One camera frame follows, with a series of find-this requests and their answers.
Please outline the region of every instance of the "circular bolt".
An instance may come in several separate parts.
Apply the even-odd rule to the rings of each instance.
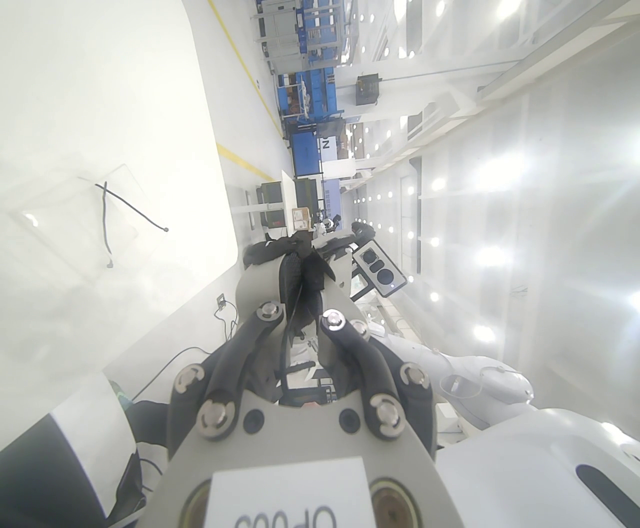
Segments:
[[[429,388],[429,376],[416,363],[405,363],[400,367],[400,379],[405,385],[422,385]]]
[[[376,409],[380,421],[380,433],[387,438],[397,438],[404,430],[406,418],[398,401],[388,394],[376,394],[369,404]]]
[[[235,415],[236,406],[232,401],[225,405],[209,399],[198,411],[196,427],[205,438],[216,438],[229,428]]]
[[[389,427],[395,427],[400,419],[400,414],[390,401],[382,402],[376,409],[376,415],[382,424]]]
[[[248,435],[254,435],[264,425],[264,413],[260,409],[251,409],[243,420],[244,430]]]
[[[178,394],[184,394],[187,392],[189,386],[196,381],[202,381],[204,379],[204,369],[194,363],[193,365],[187,365],[183,368],[175,377],[173,382],[173,388]]]
[[[269,301],[258,308],[257,314],[263,321],[271,321],[280,313],[280,307],[275,301]]]
[[[278,313],[278,305],[275,303],[266,303],[261,309],[265,317],[273,317]]]
[[[344,315],[342,315],[338,310],[327,310],[322,315],[329,330],[337,332],[338,330],[342,330],[344,328],[346,319],[344,318]]]
[[[365,341],[369,340],[369,325],[367,323],[361,321],[360,319],[354,319],[350,321],[350,323],[352,327],[356,329],[356,332],[358,332]]]
[[[360,417],[358,413],[353,409],[345,409],[340,413],[340,417],[338,418],[338,422],[340,423],[340,427],[345,433],[349,433],[353,435],[357,433],[360,429]]]

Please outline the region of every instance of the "white table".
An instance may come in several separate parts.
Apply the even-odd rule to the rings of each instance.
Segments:
[[[0,0],[0,49],[1,449],[237,245],[180,0]],[[109,198],[111,269],[105,179],[170,229]]]

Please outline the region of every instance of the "floor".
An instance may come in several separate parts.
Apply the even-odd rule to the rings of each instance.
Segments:
[[[253,0],[238,2],[183,0],[193,30],[211,122],[223,168],[231,208],[246,205],[246,193],[255,200],[263,182],[279,180],[282,170],[292,174],[291,157],[282,139],[273,78],[257,44]],[[209,284],[193,299],[123,352],[104,369],[132,397],[179,351],[198,346],[213,351],[224,342],[223,323],[214,318],[216,298],[235,300],[242,273],[244,249],[263,239],[260,225],[252,229],[249,214],[233,214],[239,258],[235,266]],[[234,309],[220,317],[230,324]],[[202,361],[192,349],[173,361],[141,395],[142,399],[167,402],[176,374],[185,365]],[[141,444],[140,456],[166,466],[164,449]],[[145,483],[153,488],[158,475],[143,466]]]

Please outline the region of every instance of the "metal screw head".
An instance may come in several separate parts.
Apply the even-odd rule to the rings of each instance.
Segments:
[[[404,431],[406,418],[400,403],[388,394],[376,394],[369,404],[376,409],[380,421],[380,433],[387,438],[397,438]]]
[[[422,372],[420,369],[414,369],[412,367],[406,373],[409,379],[416,385],[421,385],[424,381],[424,372]]]
[[[278,305],[275,303],[266,303],[262,308],[262,315],[265,317],[273,317],[278,313]]]
[[[394,427],[400,419],[397,409],[389,401],[380,404],[380,407],[376,409],[376,415],[378,415],[378,420],[390,427]]]
[[[206,400],[198,411],[196,428],[205,438],[216,438],[229,428],[235,414],[236,406],[232,401],[225,405]]]
[[[422,385],[429,388],[429,376],[416,363],[405,363],[400,367],[400,379],[405,385]]]
[[[338,310],[327,310],[322,314],[322,317],[326,321],[326,325],[329,330],[333,332],[343,329],[346,323],[344,315],[342,315]]]
[[[194,363],[193,365],[187,365],[183,368],[175,377],[173,382],[173,388],[178,394],[184,394],[187,389],[195,381],[202,381],[204,379],[204,369]]]
[[[358,332],[365,341],[369,340],[369,325],[367,323],[361,321],[360,319],[354,319],[350,321],[350,323],[352,327],[356,329],[356,332]]]

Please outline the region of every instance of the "white label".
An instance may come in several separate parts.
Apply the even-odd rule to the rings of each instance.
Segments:
[[[322,161],[335,161],[338,159],[338,145],[335,136],[320,138],[319,143]]]
[[[376,528],[361,457],[213,474],[205,528]]]

